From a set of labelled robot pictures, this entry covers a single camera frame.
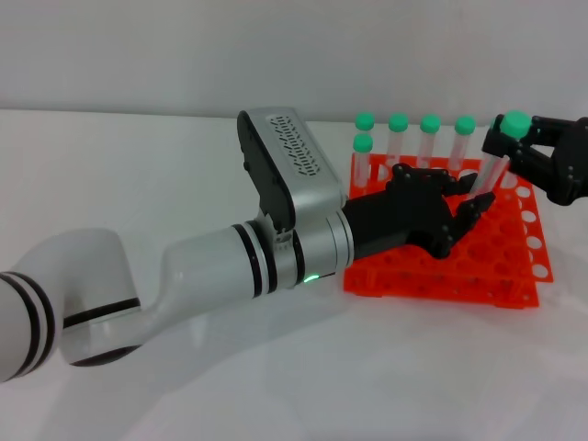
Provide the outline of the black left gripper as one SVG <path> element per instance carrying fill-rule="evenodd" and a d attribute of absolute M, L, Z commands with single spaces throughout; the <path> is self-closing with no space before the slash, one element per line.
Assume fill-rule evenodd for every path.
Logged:
<path fill-rule="evenodd" d="M 446 258 L 495 200 L 492 192 L 465 195 L 477 172 L 455 177 L 445 168 L 405 163 L 395 164 L 391 171 L 384 190 L 351 198 L 343 207 L 356 261 L 404 245 L 419 247 L 436 259 Z"/>

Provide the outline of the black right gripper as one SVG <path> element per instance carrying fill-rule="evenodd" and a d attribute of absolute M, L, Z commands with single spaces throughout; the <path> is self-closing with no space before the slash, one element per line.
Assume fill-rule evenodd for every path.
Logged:
<path fill-rule="evenodd" d="M 536 150 L 550 147 L 551 156 Z M 587 197 L 587 118 L 577 120 L 535 116 L 532 130 L 522 140 L 489 130 L 482 151 L 510 159 L 509 171 L 544 190 L 548 199 L 570 206 Z"/>

